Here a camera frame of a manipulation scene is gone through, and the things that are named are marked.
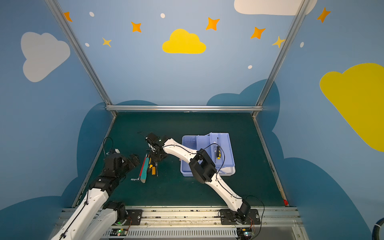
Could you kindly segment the white blue tool box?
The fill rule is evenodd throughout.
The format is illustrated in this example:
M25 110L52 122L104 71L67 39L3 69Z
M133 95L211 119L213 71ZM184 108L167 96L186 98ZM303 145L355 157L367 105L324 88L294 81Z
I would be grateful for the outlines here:
M222 157L220 160L216 159L217 137L220 139ZM209 133L207 135L185 135L182 137L182 145L192 150L204 149L221 176L228 177L236 173L235 160L228 133Z

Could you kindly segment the yellow black small screwdriver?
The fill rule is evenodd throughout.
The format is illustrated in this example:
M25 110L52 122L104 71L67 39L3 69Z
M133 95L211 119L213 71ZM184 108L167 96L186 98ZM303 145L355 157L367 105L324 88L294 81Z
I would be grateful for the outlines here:
M220 139L219 139L219 137L217 137L217 142L216 142L216 144L217 144L217 149L216 149L216 159L217 159L217 160L220 160L221 157L222 157L222 153L221 153L221 146L220 146Z

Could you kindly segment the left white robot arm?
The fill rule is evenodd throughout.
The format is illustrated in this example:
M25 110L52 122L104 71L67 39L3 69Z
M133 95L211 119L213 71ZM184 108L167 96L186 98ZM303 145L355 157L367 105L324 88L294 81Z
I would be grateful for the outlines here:
M106 156L101 174L90 184L85 198L53 240L99 240L106 230L127 219L125 205L108 198L126 174L140 165L139 156Z

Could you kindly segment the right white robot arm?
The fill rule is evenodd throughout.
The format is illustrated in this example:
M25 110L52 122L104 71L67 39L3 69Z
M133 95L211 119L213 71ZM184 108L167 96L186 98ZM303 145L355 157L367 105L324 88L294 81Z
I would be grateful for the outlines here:
M154 163L162 161L169 155L186 162L193 177L198 182L210 186L224 200L235 221L239 224L246 222L251 211L250 204L226 184L205 149L193 150L170 137L161 138L154 133L146 136L146 142L150 147L149 157Z

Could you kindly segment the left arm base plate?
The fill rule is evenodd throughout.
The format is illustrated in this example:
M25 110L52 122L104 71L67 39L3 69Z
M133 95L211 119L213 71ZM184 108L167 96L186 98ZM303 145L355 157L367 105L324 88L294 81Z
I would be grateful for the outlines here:
M139 226L142 219L143 210L127 209L118 210L118 219L115 222L117 226Z

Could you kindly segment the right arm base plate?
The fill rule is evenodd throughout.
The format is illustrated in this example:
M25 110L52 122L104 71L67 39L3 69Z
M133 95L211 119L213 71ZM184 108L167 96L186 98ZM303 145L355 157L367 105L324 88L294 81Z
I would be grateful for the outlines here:
M241 213L231 211L229 209L221 209L218 212L218 217L222 225L260 225L261 215L257 209L250 209L244 216Z

